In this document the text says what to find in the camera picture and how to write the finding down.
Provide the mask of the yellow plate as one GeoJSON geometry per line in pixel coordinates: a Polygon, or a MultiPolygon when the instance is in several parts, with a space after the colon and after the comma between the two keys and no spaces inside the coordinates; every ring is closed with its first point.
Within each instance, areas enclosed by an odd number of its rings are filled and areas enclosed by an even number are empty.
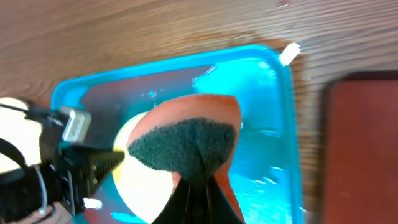
{"type": "MultiPolygon", "coordinates": [[[[27,110],[28,104],[16,98],[1,98],[1,104],[27,110]]],[[[25,119],[25,113],[1,107],[1,139],[13,144],[24,156],[28,166],[41,162],[39,137],[42,126],[36,121],[25,119]]],[[[1,154],[1,174],[20,168],[10,158],[1,154]]]]}
{"type": "Polygon", "coordinates": [[[119,196],[135,218],[152,223],[163,211],[178,181],[171,172],[151,169],[130,156],[129,136],[145,115],[143,112],[134,116],[117,133],[113,150],[124,152],[125,157],[112,175],[119,196]]]}

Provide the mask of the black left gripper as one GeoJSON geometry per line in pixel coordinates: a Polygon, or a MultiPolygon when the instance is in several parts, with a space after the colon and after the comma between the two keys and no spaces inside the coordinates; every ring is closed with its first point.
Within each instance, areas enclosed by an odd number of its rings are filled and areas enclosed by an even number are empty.
{"type": "Polygon", "coordinates": [[[22,153],[10,142],[1,140],[1,154],[20,168],[1,174],[1,220],[19,221],[33,212],[45,212],[60,202],[71,215],[85,209],[91,197],[108,175],[124,160],[122,151],[65,142],[62,135],[68,117],[60,110],[32,106],[25,119],[44,127],[39,137],[41,162],[28,166],[22,153]]]}

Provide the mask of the orange sponge with green pad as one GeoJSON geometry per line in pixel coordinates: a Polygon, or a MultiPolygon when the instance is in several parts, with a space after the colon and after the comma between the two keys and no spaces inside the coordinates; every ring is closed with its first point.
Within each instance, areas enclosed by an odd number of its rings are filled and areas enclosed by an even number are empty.
{"type": "Polygon", "coordinates": [[[181,96],[146,113],[129,136],[128,152],[145,166],[171,172],[174,180],[185,179],[196,189],[215,177],[244,222],[228,177],[241,121],[234,96],[181,96]]]}

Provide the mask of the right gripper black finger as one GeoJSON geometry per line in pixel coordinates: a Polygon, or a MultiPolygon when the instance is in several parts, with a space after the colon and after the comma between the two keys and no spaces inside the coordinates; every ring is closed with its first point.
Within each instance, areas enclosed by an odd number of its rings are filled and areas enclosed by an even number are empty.
{"type": "Polygon", "coordinates": [[[243,224],[243,221],[212,176],[200,189],[180,179],[152,224],[243,224]]]}

